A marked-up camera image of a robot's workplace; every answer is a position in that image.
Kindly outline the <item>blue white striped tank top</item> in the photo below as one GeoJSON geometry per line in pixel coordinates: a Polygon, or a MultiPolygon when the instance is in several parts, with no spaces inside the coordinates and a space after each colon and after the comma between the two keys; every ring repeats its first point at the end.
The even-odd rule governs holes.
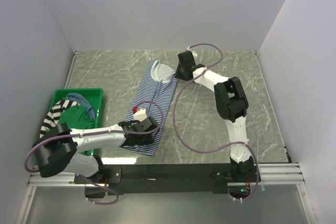
{"type": "Polygon", "coordinates": [[[152,134],[154,142],[148,145],[125,146],[124,149],[146,156],[154,156],[159,144],[163,126],[166,121],[177,86],[175,71],[159,60],[150,61],[145,69],[136,94],[131,102],[126,121],[134,119],[132,109],[146,108],[147,115],[161,123],[159,130],[152,134]]]}

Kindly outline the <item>green garment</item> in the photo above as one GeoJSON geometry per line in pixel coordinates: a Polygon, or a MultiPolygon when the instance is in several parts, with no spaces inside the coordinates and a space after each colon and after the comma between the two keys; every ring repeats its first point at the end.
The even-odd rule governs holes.
{"type": "Polygon", "coordinates": [[[89,116],[86,108],[75,105],[63,111],[58,121],[59,124],[67,124],[70,129],[94,129],[95,121],[89,116]]]}

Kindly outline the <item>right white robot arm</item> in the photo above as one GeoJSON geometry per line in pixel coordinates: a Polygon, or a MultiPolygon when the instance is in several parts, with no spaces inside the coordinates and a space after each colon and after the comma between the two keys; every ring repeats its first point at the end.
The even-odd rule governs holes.
{"type": "Polygon", "coordinates": [[[195,53],[184,51],[177,55],[175,76],[193,81],[214,92],[216,109],[228,129],[230,145],[230,175],[234,181],[245,181],[256,172],[253,155],[248,148],[246,115],[249,107],[245,91],[238,77],[224,77],[203,64],[196,64],[195,53]]]}

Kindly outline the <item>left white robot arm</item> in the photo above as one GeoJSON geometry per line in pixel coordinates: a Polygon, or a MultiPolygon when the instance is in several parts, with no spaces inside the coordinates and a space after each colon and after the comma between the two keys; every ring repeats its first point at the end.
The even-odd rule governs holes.
{"type": "Polygon", "coordinates": [[[67,124],[60,123],[33,144],[32,153],[43,178],[69,172],[99,183],[105,176],[101,159],[83,155],[83,152],[105,147],[151,144],[154,142],[152,133],[159,126],[151,116],[143,121],[123,121],[110,127],[86,130],[70,129],[67,124]]]}

